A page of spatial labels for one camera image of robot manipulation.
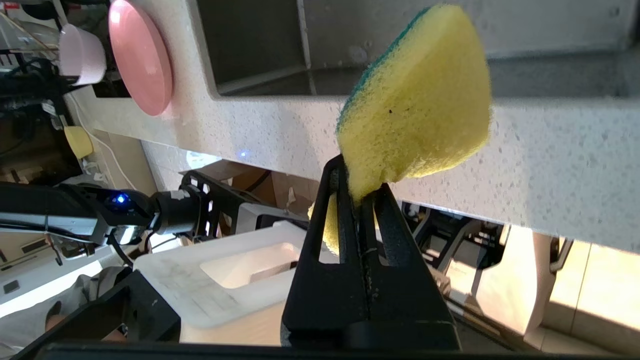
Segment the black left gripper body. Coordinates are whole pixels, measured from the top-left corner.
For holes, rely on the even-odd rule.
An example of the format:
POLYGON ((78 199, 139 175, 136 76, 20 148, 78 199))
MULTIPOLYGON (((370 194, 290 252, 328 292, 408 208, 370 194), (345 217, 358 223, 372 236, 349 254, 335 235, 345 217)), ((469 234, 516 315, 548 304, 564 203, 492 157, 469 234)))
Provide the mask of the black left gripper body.
POLYGON ((42 110, 42 104, 51 102, 52 115, 60 117, 60 71, 46 58, 36 58, 0 76, 1 118, 13 116, 27 107, 42 110))

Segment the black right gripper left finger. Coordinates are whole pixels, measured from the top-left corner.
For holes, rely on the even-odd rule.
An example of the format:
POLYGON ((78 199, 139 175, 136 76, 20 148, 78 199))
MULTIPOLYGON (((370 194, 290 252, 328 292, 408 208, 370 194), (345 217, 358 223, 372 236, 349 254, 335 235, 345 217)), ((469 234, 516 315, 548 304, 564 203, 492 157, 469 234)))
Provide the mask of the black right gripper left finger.
POLYGON ((338 155, 323 168, 311 220, 281 317, 281 344, 297 348, 340 348, 347 328, 365 321, 368 306, 357 226, 338 155), (337 223, 338 263, 320 254, 327 221, 337 223))

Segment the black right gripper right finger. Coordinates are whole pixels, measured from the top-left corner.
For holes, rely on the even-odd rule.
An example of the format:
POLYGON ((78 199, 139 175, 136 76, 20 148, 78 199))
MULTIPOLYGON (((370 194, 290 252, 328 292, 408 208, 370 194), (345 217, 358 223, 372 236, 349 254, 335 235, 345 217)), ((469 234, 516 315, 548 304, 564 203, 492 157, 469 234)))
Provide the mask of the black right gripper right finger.
POLYGON ((389 185, 362 202, 362 347, 458 350, 455 321, 389 185))

